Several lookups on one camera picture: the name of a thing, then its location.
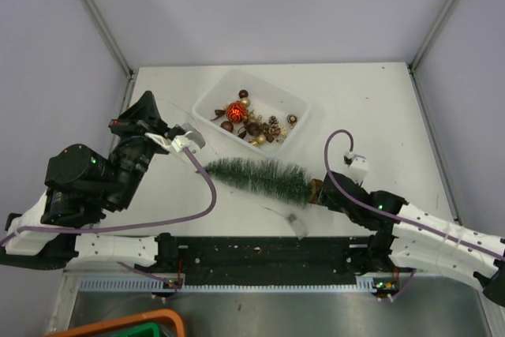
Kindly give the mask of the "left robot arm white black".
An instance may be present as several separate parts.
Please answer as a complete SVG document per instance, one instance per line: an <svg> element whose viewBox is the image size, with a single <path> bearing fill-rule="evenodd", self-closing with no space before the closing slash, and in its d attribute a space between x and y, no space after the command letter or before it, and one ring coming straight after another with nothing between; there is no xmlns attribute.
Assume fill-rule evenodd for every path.
<svg viewBox="0 0 505 337"><path fill-rule="evenodd" d="M85 144L64 148L48 161L41 199L24 214L11 213L1 245L1 263L35 270L64 268L77 256L75 234L40 233L30 227L77 230L105 218L107 211L126 209L155 154L163 150L149 133L174 137L162 120L152 92L146 91L130 108L109 123L119 142L108 157Z"/></svg>

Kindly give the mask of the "small green christmas tree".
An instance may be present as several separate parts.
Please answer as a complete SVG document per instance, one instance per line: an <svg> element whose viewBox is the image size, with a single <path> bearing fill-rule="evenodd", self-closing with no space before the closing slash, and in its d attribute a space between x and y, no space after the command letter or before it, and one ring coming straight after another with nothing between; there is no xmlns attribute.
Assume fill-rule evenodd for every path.
<svg viewBox="0 0 505 337"><path fill-rule="evenodd" d="M308 170L275 159L221 158L204 167L213 179L258 196L305 208L316 194Z"/></svg>

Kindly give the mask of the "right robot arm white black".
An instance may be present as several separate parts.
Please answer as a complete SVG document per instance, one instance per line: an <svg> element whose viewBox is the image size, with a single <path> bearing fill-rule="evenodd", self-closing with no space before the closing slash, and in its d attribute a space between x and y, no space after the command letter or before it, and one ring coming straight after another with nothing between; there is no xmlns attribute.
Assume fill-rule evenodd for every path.
<svg viewBox="0 0 505 337"><path fill-rule="evenodd" d="M310 203L373 232L363 254L373 271L430 272L504 304L503 238L435 217L393 193L369 193L340 173L311 180L310 189Z"/></svg>

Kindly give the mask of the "white plastic basket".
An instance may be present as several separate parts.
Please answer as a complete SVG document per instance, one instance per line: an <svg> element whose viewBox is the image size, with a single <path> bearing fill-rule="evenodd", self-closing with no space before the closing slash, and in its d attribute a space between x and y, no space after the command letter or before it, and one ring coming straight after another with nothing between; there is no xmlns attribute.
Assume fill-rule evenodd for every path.
<svg viewBox="0 0 505 337"><path fill-rule="evenodd" d="M239 92L245 89L249 93L250 105L244 121L268 124L274 115L279 120L274 140L258 147L249 143L251 137L238 136L238 130L244 123L234 124L227 120L226 108L234 102L240 102ZM309 119L311 104L288 89L266 81L240 69L227 71L215 84L202 93L193 104L193 116L210 128L216 130L239 145L268 159L277 159L301 135Z"/></svg>

